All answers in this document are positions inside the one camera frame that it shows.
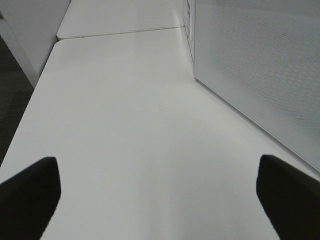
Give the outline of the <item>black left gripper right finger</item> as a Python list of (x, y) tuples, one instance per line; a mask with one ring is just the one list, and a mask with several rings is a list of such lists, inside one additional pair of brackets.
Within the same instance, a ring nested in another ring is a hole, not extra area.
[(320, 238), (320, 182), (282, 159), (260, 158), (256, 194), (281, 240)]

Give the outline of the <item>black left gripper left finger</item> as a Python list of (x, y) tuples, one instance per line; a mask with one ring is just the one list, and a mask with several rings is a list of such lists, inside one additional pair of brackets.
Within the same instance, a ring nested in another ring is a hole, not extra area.
[(57, 159), (44, 157), (0, 185), (0, 238), (39, 240), (61, 198)]

